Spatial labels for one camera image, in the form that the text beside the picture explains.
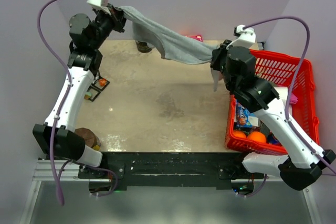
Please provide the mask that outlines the orange maple leaf brooch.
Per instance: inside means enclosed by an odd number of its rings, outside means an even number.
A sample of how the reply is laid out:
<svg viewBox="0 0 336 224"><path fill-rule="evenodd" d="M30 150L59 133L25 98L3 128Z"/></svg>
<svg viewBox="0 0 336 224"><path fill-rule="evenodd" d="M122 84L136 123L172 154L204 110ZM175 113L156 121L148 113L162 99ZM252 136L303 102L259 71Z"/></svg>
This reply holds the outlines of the orange maple leaf brooch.
<svg viewBox="0 0 336 224"><path fill-rule="evenodd" d="M106 85L107 85L107 80L105 79L105 78L100 78L99 80L98 80L98 83L99 83L99 86L100 87L105 87Z"/></svg>

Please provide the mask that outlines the grey sleeveless shirt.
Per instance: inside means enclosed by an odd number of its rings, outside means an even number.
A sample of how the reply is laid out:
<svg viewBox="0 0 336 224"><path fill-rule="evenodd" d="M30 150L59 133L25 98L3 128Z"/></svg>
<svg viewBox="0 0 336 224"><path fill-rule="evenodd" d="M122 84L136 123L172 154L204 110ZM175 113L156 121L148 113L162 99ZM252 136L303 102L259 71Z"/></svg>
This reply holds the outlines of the grey sleeveless shirt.
<svg viewBox="0 0 336 224"><path fill-rule="evenodd" d="M120 6L132 22L133 39L154 46L161 58L186 65L201 65L212 61L212 52L219 45L207 44L181 34L145 17L132 6Z"/></svg>

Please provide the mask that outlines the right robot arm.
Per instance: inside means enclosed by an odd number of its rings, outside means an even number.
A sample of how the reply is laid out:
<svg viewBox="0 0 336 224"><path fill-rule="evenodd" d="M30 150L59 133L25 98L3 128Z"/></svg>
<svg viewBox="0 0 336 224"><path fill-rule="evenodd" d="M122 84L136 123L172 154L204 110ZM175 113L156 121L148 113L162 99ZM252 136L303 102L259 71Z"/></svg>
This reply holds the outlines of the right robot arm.
<svg viewBox="0 0 336 224"><path fill-rule="evenodd" d="M281 178L294 190L303 190L322 175L335 160L335 152L324 150L285 111L272 84L255 75L256 58L249 48L225 40L212 51L212 74L220 72L226 89L249 112L255 114L286 149L272 156L251 152L234 165L234 173L246 178L262 173Z"/></svg>

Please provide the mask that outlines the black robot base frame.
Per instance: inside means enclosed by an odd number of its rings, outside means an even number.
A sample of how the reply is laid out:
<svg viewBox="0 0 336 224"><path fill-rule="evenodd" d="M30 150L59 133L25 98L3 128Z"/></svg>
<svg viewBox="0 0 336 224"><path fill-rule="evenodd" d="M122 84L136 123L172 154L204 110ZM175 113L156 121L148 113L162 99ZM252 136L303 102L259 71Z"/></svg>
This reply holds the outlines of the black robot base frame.
<svg viewBox="0 0 336 224"><path fill-rule="evenodd" d="M145 187L215 187L231 189L233 180L262 179L263 174L249 173L242 165L245 154L215 152L104 152L101 168L83 168L80 179L90 180L90 189L106 189L107 170L115 173L117 190Z"/></svg>

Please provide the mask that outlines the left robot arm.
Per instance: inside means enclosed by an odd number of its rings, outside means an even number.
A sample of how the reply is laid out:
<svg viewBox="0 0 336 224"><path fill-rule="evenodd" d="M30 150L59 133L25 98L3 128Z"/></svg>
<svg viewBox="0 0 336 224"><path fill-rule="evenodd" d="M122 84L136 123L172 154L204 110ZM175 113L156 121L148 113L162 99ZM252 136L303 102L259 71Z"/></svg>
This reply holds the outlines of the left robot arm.
<svg viewBox="0 0 336 224"><path fill-rule="evenodd" d="M99 75L102 43L112 31L124 32L123 11L108 4L93 8L94 20L86 14L75 14L69 20L70 55L66 79L51 113L43 124L35 124L33 136L42 151L50 157L73 159L90 166L97 178L108 174L103 154L88 147L75 133L75 122L86 92Z"/></svg>

